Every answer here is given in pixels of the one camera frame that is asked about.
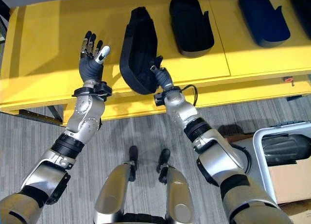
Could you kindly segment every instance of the robot finger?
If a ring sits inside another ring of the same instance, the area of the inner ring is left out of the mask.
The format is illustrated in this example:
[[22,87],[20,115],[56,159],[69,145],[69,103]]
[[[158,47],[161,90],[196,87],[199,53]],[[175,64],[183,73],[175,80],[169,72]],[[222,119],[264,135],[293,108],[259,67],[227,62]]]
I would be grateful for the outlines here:
[[98,56],[95,57],[95,61],[101,65],[104,62],[105,58],[109,55],[109,53],[110,47],[108,45],[104,46],[98,53]]
[[93,49],[94,49],[94,42],[96,39],[96,35],[92,34],[91,38],[89,39],[89,42],[86,46],[87,52],[89,55],[93,55]]
[[92,36],[92,32],[91,32],[91,31],[88,31],[88,32],[86,33],[86,36],[85,36],[84,39],[83,39],[83,42],[82,42],[81,56],[82,56],[83,54],[87,54],[87,44],[88,44],[88,41],[89,41],[89,39],[91,38],[91,36]]
[[98,41],[96,49],[94,51],[94,58],[98,56],[98,52],[101,50],[103,42],[101,40]]

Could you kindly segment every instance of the black wire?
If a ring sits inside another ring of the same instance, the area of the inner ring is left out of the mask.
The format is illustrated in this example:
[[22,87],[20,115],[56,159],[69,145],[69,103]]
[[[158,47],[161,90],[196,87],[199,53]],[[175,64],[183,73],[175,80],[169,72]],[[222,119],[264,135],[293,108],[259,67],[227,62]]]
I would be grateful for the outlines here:
[[250,155],[250,153],[245,149],[245,147],[241,147],[239,145],[236,145],[236,144],[230,144],[233,148],[237,149],[237,150],[240,150],[242,151],[246,158],[247,158],[247,167],[245,169],[245,174],[248,174],[249,171],[251,170],[252,168],[252,156]]
[[187,85],[185,86],[181,91],[184,91],[185,89],[188,89],[189,87],[193,87],[194,88],[194,101],[193,101],[193,105],[196,105],[196,102],[198,101],[198,89],[195,87],[195,85]]

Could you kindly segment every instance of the floor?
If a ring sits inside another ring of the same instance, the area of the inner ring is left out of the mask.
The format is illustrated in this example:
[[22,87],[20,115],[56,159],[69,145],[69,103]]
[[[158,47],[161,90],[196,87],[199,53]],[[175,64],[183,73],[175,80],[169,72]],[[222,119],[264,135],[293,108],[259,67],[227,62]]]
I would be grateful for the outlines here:
[[[37,109],[50,114],[47,109]],[[293,120],[311,120],[311,97],[287,102],[285,98],[232,104],[199,110],[221,133],[249,133]],[[19,190],[24,176],[63,127],[0,114],[0,197]],[[165,114],[105,121],[85,146],[70,171],[71,180],[59,202],[44,208],[40,224],[90,224],[94,202],[109,173],[137,145],[137,180],[128,186],[126,212],[165,215],[165,186],[157,181],[156,161],[163,148],[171,150],[171,164],[187,178],[196,223],[227,223],[220,191],[209,185],[196,167],[197,154],[183,131]]]

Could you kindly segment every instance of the yellow table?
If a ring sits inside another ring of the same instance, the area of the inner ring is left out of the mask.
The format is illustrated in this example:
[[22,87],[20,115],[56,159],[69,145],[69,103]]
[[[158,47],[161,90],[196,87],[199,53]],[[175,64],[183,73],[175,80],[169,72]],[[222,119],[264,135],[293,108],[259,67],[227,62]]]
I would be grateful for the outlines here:
[[[237,0],[199,0],[209,10],[215,45],[204,56],[179,54],[170,26],[171,0],[57,0],[13,10],[0,77],[0,110],[64,104],[64,124],[72,112],[73,91],[82,85],[79,50],[87,30],[111,46],[103,80],[113,88],[104,119],[161,113],[152,95],[135,94],[120,74],[119,59],[131,10],[146,6],[154,20],[158,54],[175,85],[199,87],[198,106],[211,106],[311,93],[311,41],[293,13],[289,0],[271,0],[283,6],[291,38],[266,49],[257,46],[243,22]],[[281,77],[295,77],[295,86]]]

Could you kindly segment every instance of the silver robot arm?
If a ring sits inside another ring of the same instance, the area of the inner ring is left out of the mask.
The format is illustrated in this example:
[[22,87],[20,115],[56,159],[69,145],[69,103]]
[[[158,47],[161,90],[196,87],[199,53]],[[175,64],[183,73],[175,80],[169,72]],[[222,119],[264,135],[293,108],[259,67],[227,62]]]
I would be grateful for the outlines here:
[[112,90],[101,81],[103,62],[110,48],[101,49],[103,42],[99,41],[93,54],[95,38],[88,32],[83,40],[79,72],[84,84],[74,92],[77,101],[65,131],[32,168],[21,191],[0,201],[0,223],[35,224],[43,206],[58,201],[70,179],[67,170],[99,130],[104,101]]
[[166,69],[151,66],[163,92],[155,95],[156,105],[165,105],[199,154],[197,166],[210,184],[220,187],[230,224],[291,224],[288,216],[242,169],[242,161],[231,145],[199,115]]

